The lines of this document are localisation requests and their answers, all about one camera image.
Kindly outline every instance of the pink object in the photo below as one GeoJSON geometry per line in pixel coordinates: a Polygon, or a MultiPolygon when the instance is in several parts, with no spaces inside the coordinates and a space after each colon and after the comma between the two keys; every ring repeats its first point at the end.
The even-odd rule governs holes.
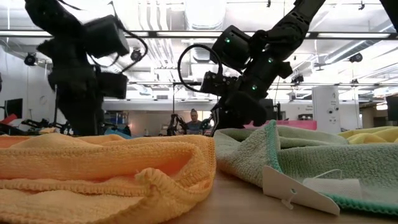
{"type": "MultiPolygon", "coordinates": [[[[276,121],[277,125],[283,125],[283,126],[290,126],[290,127],[295,127],[295,128],[302,128],[302,129],[307,129],[307,130],[317,130],[317,122],[316,121],[276,121]]],[[[261,127],[254,127],[251,124],[245,125],[245,128],[261,128],[261,127]]]]}

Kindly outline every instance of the red object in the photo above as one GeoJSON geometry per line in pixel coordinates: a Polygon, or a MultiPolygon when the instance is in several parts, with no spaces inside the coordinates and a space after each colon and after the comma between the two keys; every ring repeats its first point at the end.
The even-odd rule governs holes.
{"type": "Polygon", "coordinates": [[[17,115],[12,114],[12,115],[8,116],[6,119],[0,121],[0,123],[9,124],[9,123],[13,122],[15,119],[18,119],[17,115]]]}
{"type": "MultiPolygon", "coordinates": [[[[283,126],[290,126],[294,128],[302,128],[307,130],[317,130],[317,122],[316,121],[276,121],[277,125],[283,126]]],[[[261,127],[254,127],[252,124],[248,124],[244,126],[245,128],[261,128],[261,127]]]]}

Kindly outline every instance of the ceiling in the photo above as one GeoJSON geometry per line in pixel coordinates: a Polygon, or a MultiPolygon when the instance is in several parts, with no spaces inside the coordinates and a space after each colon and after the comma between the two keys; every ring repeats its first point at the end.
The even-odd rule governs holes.
{"type": "MultiPolygon", "coordinates": [[[[65,2],[86,9],[74,11],[66,7],[82,22],[112,14],[107,6],[109,0],[65,0],[65,2]]],[[[241,30],[254,32],[268,30],[292,8],[294,0],[113,0],[116,12],[129,30],[223,30],[235,25],[241,30]]],[[[37,30],[24,10],[24,0],[4,0],[0,2],[0,30],[37,30]]],[[[310,31],[314,32],[394,32],[391,22],[378,0],[326,0],[314,17],[310,31]],[[361,2],[364,8],[359,10],[361,2]]],[[[5,45],[6,39],[0,39],[5,45]]],[[[21,57],[27,52],[35,52],[36,45],[43,38],[9,38],[7,50],[21,57]]],[[[126,75],[132,82],[163,82],[164,85],[137,85],[129,87],[129,99],[172,98],[173,90],[169,82],[178,81],[175,67],[182,51],[192,43],[209,46],[215,39],[146,39],[149,54],[126,75]]],[[[308,98],[311,87],[322,83],[349,83],[357,78],[359,83],[396,83],[398,79],[398,42],[394,40],[305,40],[287,59],[295,75],[303,75],[304,83],[314,83],[292,87],[276,79],[269,90],[269,97],[276,100],[308,98]],[[361,52],[363,61],[351,63],[347,58],[361,52]]],[[[138,41],[129,39],[131,48],[139,47],[138,41]]],[[[37,54],[41,61],[50,62],[44,55],[37,54]]],[[[114,56],[101,58],[103,65],[110,64],[114,56]]],[[[208,53],[192,50],[183,60],[182,73],[186,80],[201,81],[208,70],[216,71],[212,63],[206,61],[208,53]]],[[[120,70],[131,63],[129,57],[123,57],[111,68],[120,70]]],[[[225,68],[227,75],[238,75],[234,70],[225,68]]],[[[355,90],[350,86],[340,87],[343,100],[373,99],[395,93],[396,87],[359,86],[355,90]]],[[[184,88],[175,89],[176,99],[215,99],[215,96],[194,94],[184,88]]]]}

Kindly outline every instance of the white tag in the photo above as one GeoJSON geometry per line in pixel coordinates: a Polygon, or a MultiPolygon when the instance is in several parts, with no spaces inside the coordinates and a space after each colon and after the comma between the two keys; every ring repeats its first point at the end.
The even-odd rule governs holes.
{"type": "Polygon", "coordinates": [[[309,189],[269,166],[264,166],[262,170],[262,191],[267,196],[281,199],[290,209],[293,209],[290,204],[292,202],[334,215],[340,214],[340,208],[331,198],[309,189]]]}
{"type": "Polygon", "coordinates": [[[303,185],[317,192],[362,199],[361,184],[358,179],[307,178],[304,179],[303,185]]]}

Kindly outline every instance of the microfiber towel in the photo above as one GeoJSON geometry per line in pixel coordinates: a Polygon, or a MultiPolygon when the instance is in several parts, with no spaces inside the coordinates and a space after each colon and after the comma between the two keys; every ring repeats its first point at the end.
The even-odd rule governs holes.
{"type": "Polygon", "coordinates": [[[213,138],[0,137],[0,222],[160,223],[206,199],[213,138]]]}
{"type": "Polygon", "coordinates": [[[398,127],[380,127],[351,130],[340,133],[350,144],[398,143],[398,127]]]}
{"type": "Polygon", "coordinates": [[[315,145],[311,131],[301,131],[306,134],[298,141],[292,137],[297,129],[277,127],[275,121],[257,130],[219,130],[214,136],[217,166],[259,187],[262,179],[267,178],[262,176],[264,166],[271,166],[299,182],[340,169],[343,179],[359,180],[363,196],[357,199],[325,194],[342,209],[398,215],[396,144],[348,144],[341,136],[313,132],[313,136],[323,136],[317,141],[319,145],[315,145]]]}

